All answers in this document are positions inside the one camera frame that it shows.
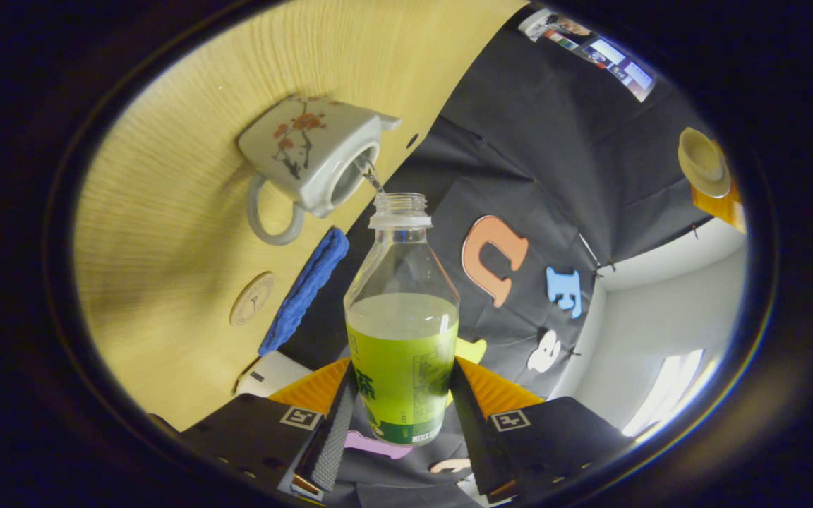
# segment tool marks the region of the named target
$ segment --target round coaster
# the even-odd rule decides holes
[[[272,293],[275,285],[275,274],[265,272],[259,274],[251,283],[244,287],[240,296],[231,308],[230,322],[234,326],[243,326],[253,319],[255,313],[265,305],[265,300]]]

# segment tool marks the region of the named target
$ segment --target bottle neck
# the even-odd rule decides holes
[[[394,229],[384,228],[375,230],[375,241],[384,243],[427,243],[425,229]]]

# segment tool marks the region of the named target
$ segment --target plum blossom pattern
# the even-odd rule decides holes
[[[313,149],[313,142],[310,141],[309,135],[306,133],[313,129],[325,128],[325,113],[307,112],[307,107],[310,102],[319,100],[319,97],[293,97],[296,102],[303,104],[303,111],[290,122],[278,125],[273,135],[278,140],[278,151],[272,155],[272,158],[281,161],[287,167],[287,170],[293,174],[294,178],[300,179],[300,171],[309,169],[309,152]],[[302,144],[294,142],[294,138],[302,138]]]

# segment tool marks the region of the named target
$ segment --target yellow foam shape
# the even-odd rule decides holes
[[[328,415],[348,365],[349,357],[329,363],[303,379],[277,390],[268,399]]]
[[[464,358],[457,357],[462,372],[472,388],[472,394],[478,402],[481,414],[485,419],[491,415],[513,409],[528,408],[544,402],[544,399],[529,390],[510,382]]]
[[[488,343],[486,343],[485,339],[478,339],[478,341],[471,343],[470,341],[465,341],[464,339],[457,337],[457,356],[461,356],[472,363],[478,363],[481,361],[481,357],[485,355],[485,350],[487,349]],[[447,405],[451,405],[451,402],[453,401],[454,395],[451,392],[448,392]]]

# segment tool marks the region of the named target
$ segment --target cup handle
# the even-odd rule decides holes
[[[257,173],[249,184],[249,193],[246,194],[246,219],[249,219],[249,227],[259,240],[271,245],[287,245],[300,236],[300,229],[303,228],[303,208],[294,203],[294,216],[291,223],[280,234],[273,235],[262,228],[262,221],[259,219],[259,193],[265,185],[264,174]]]

